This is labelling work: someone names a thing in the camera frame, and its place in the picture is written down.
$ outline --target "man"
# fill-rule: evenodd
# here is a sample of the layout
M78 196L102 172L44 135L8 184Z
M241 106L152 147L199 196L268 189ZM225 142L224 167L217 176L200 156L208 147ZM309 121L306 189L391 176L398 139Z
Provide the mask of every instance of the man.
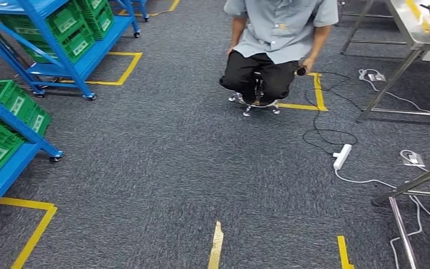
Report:
M257 70L263 106L288 96L297 69L312 70L338 22L337 0L227 0L225 12L233 16L233 31L220 84L252 104Z

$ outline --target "black cable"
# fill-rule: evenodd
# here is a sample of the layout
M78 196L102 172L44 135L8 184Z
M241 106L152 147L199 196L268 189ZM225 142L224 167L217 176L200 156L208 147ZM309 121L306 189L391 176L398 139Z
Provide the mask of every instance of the black cable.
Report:
M342 96L341 94L338 94L337 92L335 92L335 91L333 91L332 89L333 88L335 88L335 87L338 87L338 86L340 86L340 85L342 85L343 83L345 83L345 82L347 82L347 81L349 81L349 80L351 80L351 78L350 77L347 77L347 76L345 76L345 75L342 75L342 74L338 74L338 73L334 73L334 72L320 72L320 73L325 73L325 74L332 74L332 75L337 75L337 76L340 76L340 77L343 77L344 78L344 80L342 80L342 81L340 81L339 83L337 83L337 84L335 84L335 85L333 85L332 87L329 87L328 89L326 89L326 90L324 90L324 89L322 89L322 87L320 87L320 89L316 89L316 88L314 88L314 90L321 90L321 91L325 91L325 92L332 92L333 94L335 94L336 96L338 96L338 97L341 97L342 99L344 99L344 100L346 100L346 101L349 101L351 104L353 104L356 108L358 108L360 111L362 111L362 109L360 108L360 106L358 106L354 101L352 101L352 100L350 100L350 99L348 99L348 98L346 98L346 97L344 97L344 96ZM318 85L321 85L321 82L320 82L320 79L319 79L319 76L317 76L317 84ZM328 150L326 150L325 148L323 148L323 147L321 147L321 146L319 146L319 145L316 145L316 144L314 144L314 143L311 143L311 142L309 142L307 139L306 139L306 136L309 134L309 133L311 133L311 132L316 132L317 133L317 135L323 140L323 141L325 141L325 142L327 142L327 143L329 143L329 144L331 144L331 145L344 145L345 143L344 142L341 142L341 143L339 143L339 142L332 142L332 141L330 141L330 140L328 140L327 138L325 138L323 135L322 135L322 133L324 132L333 132L333 133L340 133L340 134L344 134L344 135L348 135L348 136L350 136L351 138L353 138L354 140L353 140L353 142L351 142L351 143L349 143L349 144L351 144L351 145L355 145L355 144L357 144L358 143L358 138L355 136L355 135L353 135L353 134L351 134L351 133L349 133L349 132L344 132L344 131L339 131L339 130L334 130L334 129L319 129L318 127L317 127L317 119L318 119L318 117L320 116L320 109L317 107L317 105L316 104L314 104L313 102L311 102L311 100L309 100L309 98L307 97L307 93L310 91L311 89L308 89L308 90L306 90L305 92L304 92L304 98L311 104L311 105L313 105L317 110L317 114L316 114L316 116L314 117L314 119L312 120L312 125L314 126L314 129L311 129L311 130L308 130L308 131L306 131L303 135L302 135L302 139L304 140L304 142L306 142L306 143L308 143L309 145L312 145L312 146L315 146L315 147L317 147L317 148L319 148L319 149L321 149L323 152L325 152L326 154L329 154L329 155L332 155L333 154L333 152L329 152Z

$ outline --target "yellow tape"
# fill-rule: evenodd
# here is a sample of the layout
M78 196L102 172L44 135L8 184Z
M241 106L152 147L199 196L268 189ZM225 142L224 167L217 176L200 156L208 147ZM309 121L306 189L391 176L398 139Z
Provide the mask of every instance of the yellow tape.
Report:
M280 108L291 108L291 109L303 109L303 110L318 110L318 111L328 111L324 104L324 97L322 96L322 86L320 84L321 73L309 73L308 76L314 79L314 93L316 96L316 105L297 105L297 104L287 104L279 103Z
M411 12L413 13L414 17L419 21L421 20L421 27L423 30L427 33L430 32L430 25L427 20L425 20L421 15L421 11L419 10L418 6L414 2L414 0L405 0L406 5L409 7Z
M347 255L347 246L345 245L345 237L342 235L337 236L337 243L339 244L339 255L340 255L340 264L342 269L354 269L355 267L349 263L348 255Z
M220 262L220 254L222 253L223 232L222 224L217 221L215 231L213 232L212 251L208 260L208 269L218 269Z
M175 8L176 8L176 7L177 7L177 5L179 4L179 2L180 2L180 0L174 0L174 1L172 2L171 6L169 7L169 9L168 9L168 10L161 11L161 12L159 12L159 13L152 13L152 14L148 14L148 16L149 16L149 17L153 17L153 16L157 16L157 15L160 15L160 14L163 14L163 13L172 12L172 11L174 11L174 10L175 10ZM119 16L127 16L127 15L128 15L128 13L126 12L126 10L121 10L121 11L118 13L118 15L119 15ZM139 16L139 17L141 17L141 16L142 16L142 14L140 14L140 13L136 13L135 15L136 15L136 16Z
M117 81L85 81L87 84L98 84L98 85L108 85L108 86L121 86L126 79L128 79L131 72L133 72L134 68L138 64L142 52L108 52L107 55L119 55L119 56L133 56L133 59L129 63L128 68L124 71L124 73L119 77ZM62 83L74 83L73 80L61 80Z
M41 209L41 210L50 210L54 207L52 203L22 200L22 199L15 199L15 198L6 198L6 197L2 197L0 199L0 205L20 206L20 207L27 207L27 208Z
M35 231L30 237L29 241L27 241L27 244L25 244L16 261L11 266L12 269L20 269L22 268L22 266L24 266L25 261L27 261L27 258L29 257L30 253L34 250L35 245L39 241L47 226L49 225L56 211L56 207L52 207L51 209L47 210L44 217L40 220L39 225L37 226L37 228L35 228Z

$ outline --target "black pants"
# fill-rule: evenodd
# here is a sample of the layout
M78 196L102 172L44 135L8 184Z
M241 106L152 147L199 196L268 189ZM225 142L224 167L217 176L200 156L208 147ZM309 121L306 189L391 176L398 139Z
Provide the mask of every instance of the black pants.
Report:
M258 71L263 78L261 91L264 93L260 103L270 104L289 95L289 85L297 69L297 61L274 64L266 53L245 58L241 53L233 51L228 56L227 68L220 84L241 93L245 102L253 103L256 98L253 72Z

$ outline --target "hand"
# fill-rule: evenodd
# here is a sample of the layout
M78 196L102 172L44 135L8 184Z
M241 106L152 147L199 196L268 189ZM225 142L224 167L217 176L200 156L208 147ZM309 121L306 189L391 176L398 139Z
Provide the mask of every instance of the hand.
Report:
M227 50L227 56L230 55L230 53L233 51L233 49L235 48L235 46L230 46L229 49Z
M309 74L312 71L312 67L314 66L314 59L313 58L306 58L301 64L301 67L306 68L306 74Z

